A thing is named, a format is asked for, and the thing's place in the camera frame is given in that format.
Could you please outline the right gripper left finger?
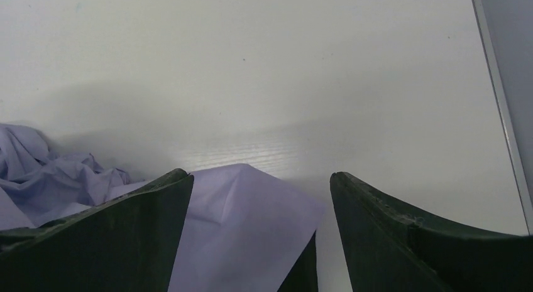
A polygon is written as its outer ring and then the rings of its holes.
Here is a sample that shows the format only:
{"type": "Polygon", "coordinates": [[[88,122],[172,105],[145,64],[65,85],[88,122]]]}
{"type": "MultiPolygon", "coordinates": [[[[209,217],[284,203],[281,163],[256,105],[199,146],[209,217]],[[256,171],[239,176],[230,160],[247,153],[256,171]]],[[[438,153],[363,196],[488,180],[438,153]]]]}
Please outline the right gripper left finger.
{"type": "Polygon", "coordinates": [[[181,169],[35,229],[1,232],[2,291],[166,291],[194,176],[181,169]]]}

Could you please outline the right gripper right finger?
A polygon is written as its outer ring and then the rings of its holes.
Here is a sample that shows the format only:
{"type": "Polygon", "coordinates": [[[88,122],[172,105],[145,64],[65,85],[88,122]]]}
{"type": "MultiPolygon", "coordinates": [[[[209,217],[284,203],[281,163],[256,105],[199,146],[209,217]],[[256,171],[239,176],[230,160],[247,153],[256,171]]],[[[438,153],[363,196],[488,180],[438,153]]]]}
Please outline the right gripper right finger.
{"type": "Polygon", "coordinates": [[[347,173],[330,191],[354,291],[531,291],[532,237],[445,219],[347,173]]]}

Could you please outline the lavender folding umbrella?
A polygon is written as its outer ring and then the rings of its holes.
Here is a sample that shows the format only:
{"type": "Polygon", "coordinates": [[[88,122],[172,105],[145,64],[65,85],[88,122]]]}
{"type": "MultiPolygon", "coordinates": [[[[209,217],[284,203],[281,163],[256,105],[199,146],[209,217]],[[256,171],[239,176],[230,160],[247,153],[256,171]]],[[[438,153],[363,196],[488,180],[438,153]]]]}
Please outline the lavender folding umbrella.
{"type": "MultiPolygon", "coordinates": [[[[317,291],[322,203],[246,164],[190,174],[166,291],[317,291]]],[[[1,232],[35,229],[149,182],[103,168],[89,153],[57,155],[30,127],[1,126],[1,232]]]]}

